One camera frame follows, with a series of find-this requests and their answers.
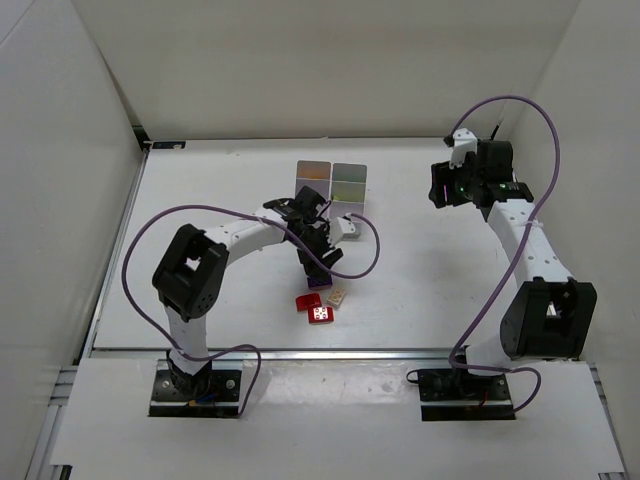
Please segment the purple lego brick with holes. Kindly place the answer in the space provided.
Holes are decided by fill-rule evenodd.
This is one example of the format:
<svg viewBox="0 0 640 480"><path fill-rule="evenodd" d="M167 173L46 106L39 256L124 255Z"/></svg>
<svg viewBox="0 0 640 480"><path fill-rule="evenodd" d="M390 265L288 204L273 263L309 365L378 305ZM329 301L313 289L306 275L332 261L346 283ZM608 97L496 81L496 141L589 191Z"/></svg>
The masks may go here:
<svg viewBox="0 0 640 480"><path fill-rule="evenodd" d="M307 278L307 287L309 290L324 290L331 288L333 286L333 281L330 276L317 278L317 277L308 277Z"/></svg>

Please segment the tan lego brick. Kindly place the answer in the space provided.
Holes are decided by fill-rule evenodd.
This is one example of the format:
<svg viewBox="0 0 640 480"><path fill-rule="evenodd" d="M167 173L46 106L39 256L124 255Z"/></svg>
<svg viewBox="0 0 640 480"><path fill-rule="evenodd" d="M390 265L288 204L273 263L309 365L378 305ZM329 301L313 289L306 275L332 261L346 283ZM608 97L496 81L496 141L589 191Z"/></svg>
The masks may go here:
<svg viewBox="0 0 640 480"><path fill-rule="evenodd" d="M327 303L334 308L339 308L340 305L343 303L345 297L346 297L346 291L344 289L336 288L332 290L331 293L328 295Z"/></svg>

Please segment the red lego brick with dots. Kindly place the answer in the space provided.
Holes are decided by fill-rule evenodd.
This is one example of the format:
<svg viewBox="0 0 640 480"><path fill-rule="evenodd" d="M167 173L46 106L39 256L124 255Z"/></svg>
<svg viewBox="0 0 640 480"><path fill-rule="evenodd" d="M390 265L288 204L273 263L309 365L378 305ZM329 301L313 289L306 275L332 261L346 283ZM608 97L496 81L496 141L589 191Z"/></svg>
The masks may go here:
<svg viewBox="0 0 640 480"><path fill-rule="evenodd" d="M308 310L308 322L312 325L334 322L334 310L330 306L318 306Z"/></svg>

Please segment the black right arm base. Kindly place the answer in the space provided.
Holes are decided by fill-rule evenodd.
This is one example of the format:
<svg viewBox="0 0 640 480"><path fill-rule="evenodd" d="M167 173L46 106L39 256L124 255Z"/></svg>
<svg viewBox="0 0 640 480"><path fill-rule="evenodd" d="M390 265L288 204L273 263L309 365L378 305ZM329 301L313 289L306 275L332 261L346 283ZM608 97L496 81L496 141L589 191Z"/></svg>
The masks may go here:
<svg viewBox="0 0 640 480"><path fill-rule="evenodd" d="M421 368L405 375L418 388L423 422L515 420L504 374L477 376L452 368Z"/></svg>

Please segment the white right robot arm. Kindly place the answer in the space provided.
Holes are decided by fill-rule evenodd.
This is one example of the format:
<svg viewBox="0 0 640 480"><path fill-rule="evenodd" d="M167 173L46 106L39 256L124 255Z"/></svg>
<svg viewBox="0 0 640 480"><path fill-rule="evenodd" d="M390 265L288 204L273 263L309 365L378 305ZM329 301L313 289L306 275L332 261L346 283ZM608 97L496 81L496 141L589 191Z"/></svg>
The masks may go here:
<svg viewBox="0 0 640 480"><path fill-rule="evenodd" d="M451 157L431 167L430 200L438 208L473 204L500 240L509 260L507 276L517 285L498 332L458 347L456 367L495 376L537 360L579 358L597 293L557 257L537 219L530 189L513 176L511 143L479 140L466 129L445 143Z"/></svg>

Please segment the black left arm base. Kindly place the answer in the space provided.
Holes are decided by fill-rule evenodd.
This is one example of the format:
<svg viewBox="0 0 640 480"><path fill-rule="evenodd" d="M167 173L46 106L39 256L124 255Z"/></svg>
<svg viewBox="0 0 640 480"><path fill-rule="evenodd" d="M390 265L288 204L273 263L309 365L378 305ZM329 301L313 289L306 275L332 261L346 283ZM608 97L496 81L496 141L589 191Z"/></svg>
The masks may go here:
<svg viewBox="0 0 640 480"><path fill-rule="evenodd" d="M156 418L235 418L240 408L243 368L209 366L195 379L181 380L167 365L157 362L148 416Z"/></svg>

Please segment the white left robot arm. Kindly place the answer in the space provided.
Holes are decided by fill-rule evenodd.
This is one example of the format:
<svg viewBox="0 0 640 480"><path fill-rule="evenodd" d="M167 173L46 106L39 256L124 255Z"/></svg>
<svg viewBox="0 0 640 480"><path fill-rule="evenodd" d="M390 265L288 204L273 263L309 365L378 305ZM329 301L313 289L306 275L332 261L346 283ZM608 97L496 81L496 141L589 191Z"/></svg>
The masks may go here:
<svg viewBox="0 0 640 480"><path fill-rule="evenodd" d="M169 331L177 342L167 355L181 380L201 380L211 370L206 344L206 315L216 303L226 268L264 247L292 238L303 245L298 258L305 274L321 279L342 256L337 244L355 231L346 218L327 220L326 200L310 187L293 199L275 199L240 219L208 230L191 224L179 228L152 276L164 305Z"/></svg>

